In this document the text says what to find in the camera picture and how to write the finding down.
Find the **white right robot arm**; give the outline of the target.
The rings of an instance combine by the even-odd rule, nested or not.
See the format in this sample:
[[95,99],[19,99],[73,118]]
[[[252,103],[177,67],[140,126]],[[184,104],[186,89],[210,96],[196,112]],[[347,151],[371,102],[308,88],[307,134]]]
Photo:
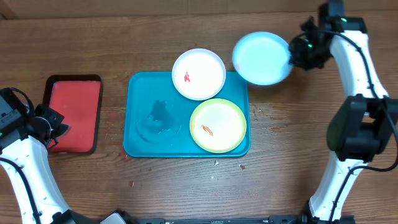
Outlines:
[[354,223],[341,215],[344,202],[363,170],[389,172],[397,167],[371,167],[390,137],[397,137],[397,100],[378,79],[369,52],[362,18],[327,16],[300,26],[290,44],[290,62],[309,70],[323,68],[329,58],[338,66],[345,101],[331,120],[326,142],[330,156],[320,185],[310,197],[298,223]]

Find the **light blue round plate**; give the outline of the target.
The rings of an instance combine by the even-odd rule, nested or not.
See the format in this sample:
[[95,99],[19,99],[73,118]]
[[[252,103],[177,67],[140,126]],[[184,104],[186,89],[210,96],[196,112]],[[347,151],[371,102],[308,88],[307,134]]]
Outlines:
[[252,32],[238,40],[232,53],[234,69],[249,83],[270,86],[293,69],[288,43],[271,32]]

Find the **green and pink sponge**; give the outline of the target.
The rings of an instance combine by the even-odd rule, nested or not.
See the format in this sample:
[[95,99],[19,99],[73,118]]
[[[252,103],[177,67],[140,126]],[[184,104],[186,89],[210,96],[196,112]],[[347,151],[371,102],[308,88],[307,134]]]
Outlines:
[[56,138],[61,138],[68,134],[70,131],[71,127],[67,124],[61,124],[57,130]]

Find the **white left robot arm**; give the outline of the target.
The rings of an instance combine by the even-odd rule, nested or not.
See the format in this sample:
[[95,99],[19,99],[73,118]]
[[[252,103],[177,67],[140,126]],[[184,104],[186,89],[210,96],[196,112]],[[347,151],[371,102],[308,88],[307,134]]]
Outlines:
[[68,126],[63,116],[39,105],[1,131],[1,165],[16,195],[23,223],[96,223],[70,209],[49,166],[47,146]]

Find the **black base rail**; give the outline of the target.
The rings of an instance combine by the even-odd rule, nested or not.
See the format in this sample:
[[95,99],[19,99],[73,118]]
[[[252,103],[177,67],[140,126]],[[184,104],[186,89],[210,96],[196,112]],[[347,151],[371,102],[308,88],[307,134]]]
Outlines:
[[267,218],[211,218],[165,220],[163,218],[140,218],[133,221],[138,224],[328,224],[329,221],[311,220],[302,215],[271,215]]

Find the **white round plate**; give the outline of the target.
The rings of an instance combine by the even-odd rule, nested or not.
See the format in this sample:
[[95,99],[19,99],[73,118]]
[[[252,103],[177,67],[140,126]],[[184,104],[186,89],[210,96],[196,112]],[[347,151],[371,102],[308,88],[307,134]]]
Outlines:
[[172,81],[182,96],[190,100],[207,100],[221,91],[226,81],[226,67],[214,52],[191,49],[176,59]]

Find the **teal plastic tray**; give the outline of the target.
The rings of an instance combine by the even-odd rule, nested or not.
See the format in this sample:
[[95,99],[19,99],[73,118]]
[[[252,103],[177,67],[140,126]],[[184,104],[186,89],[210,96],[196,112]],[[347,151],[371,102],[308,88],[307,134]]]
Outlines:
[[132,157],[211,158],[190,134],[199,101],[174,87],[171,72],[139,72],[128,84],[123,148]]

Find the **yellow round plate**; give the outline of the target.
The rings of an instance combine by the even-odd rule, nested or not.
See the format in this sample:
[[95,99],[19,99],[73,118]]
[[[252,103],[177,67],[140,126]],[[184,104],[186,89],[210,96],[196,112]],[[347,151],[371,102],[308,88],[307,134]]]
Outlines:
[[190,117],[190,134],[202,149],[222,154],[237,148],[244,140],[248,124],[235,103],[213,98],[200,103]]

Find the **dark tray with red liquid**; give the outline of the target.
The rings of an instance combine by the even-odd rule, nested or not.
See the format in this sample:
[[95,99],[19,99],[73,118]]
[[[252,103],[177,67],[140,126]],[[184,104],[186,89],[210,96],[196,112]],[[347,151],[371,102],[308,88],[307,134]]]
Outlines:
[[51,153],[91,154],[96,149],[103,96],[101,77],[52,75],[45,84],[42,104],[64,116],[69,130],[52,143]]

